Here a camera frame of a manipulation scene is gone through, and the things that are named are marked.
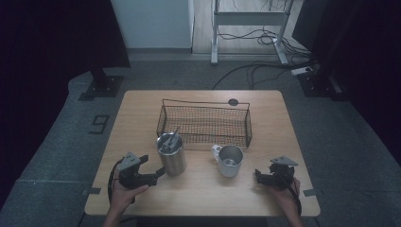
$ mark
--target human hand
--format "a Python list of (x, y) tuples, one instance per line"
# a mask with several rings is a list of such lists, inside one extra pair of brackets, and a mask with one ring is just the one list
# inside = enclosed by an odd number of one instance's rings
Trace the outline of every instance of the human hand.
[(103, 227), (118, 226), (122, 215), (131, 204), (133, 198), (149, 188), (148, 185), (143, 185), (135, 189), (128, 189), (117, 180), (118, 176), (119, 171), (118, 168), (116, 168), (113, 176), (115, 180), (113, 181), (112, 200), (110, 201), (109, 212), (107, 212)]
[[(292, 190), (299, 195), (300, 194), (300, 181), (294, 178), (291, 184)], [(293, 195), (286, 188), (280, 190), (275, 186), (266, 186), (268, 191), (274, 196), (284, 215), (286, 216), (289, 226), (291, 227), (302, 227), (304, 226), (301, 217), (298, 215), (298, 206)]]
[[(115, 169), (114, 178), (118, 179), (119, 171)], [(148, 190), (148, 185), (143, 185), (135, 189), (128, 189), (124, 187), (118, 180), (113, 181), (112, 200), (110, 202), (110, 209), (118, 214), (123, 214), (128, 206), (132, 203), (135, 196)]]

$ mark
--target wire basket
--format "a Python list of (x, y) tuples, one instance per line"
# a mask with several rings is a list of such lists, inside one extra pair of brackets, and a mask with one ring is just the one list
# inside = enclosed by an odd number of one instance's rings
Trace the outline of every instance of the wire basket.
[(185, 143), (248, 147), (252, 140), (250, 103), (163, 99), (157, 136), (180, 127)]

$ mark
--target gray floor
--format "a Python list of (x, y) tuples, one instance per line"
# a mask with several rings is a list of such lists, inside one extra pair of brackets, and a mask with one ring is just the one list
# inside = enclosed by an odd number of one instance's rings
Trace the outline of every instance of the gray floor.
[[(105, 70), (109, 76), (124, 76), (117, 97), (78, 101), (91, 75), (70, 81), (64, 108), (15, 183), (0, 213), (0, 226), (100, 226), (104, 217), (84, 215), (84, 205), (125, 91), (210, 90), (226, 73), (250, 63), (220, 59), (218, 66), (212, 66), (201, 57), (141, 58), (131, 58), (131, 69)], [(255, 80), (274, 78), (280, 72), (261, 70)], [(217, 89), (248, 90), (246, 69), (227, 77)], [(318, 217), (304, 218), (305, 225), (401, 226), (401, 168), (349, 102), (305, 97), (289, 71), (254, 89), (281, 91), (288, 107), (322, 209)], [(92, 125), (97, 115), (110, 119), (102, 134), (91, 134), (101, 128)], [(155, 218), (148, 220), (148, 226), (195, 225), (193, 219), (178, 220)], [(221, 224), (224, 219), (195, 221), (203, 226), (287, 226), (283, 218), (227, 219), (226, 225)], [(135, 225), (135, 220), (123, 224)]]

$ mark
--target metal mug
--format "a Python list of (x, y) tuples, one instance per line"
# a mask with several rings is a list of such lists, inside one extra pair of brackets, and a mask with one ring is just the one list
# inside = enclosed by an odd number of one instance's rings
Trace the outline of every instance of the metal mug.
[(162, 134), (157, 138), (156, 147), (168, 175), (177, 176), (185, 171), (186, 161), (183, 152), (183, 139), (178, 133)]
[(213, 145), (212, 152), (218, 161), (218, 172), (229, 178), (236, 176), (244, 159), (242, 149), (235, 145)]

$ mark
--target power strip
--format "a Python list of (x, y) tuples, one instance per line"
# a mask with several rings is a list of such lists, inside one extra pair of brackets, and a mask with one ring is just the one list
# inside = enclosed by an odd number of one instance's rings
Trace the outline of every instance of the power strip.
[(313, 74), (312, 68), (311, 67), (304, 67), (304, 68), (291, 70), (291, 75), (292, 76), (299, 76), (299, 75), (303, 75), (303, 74)]

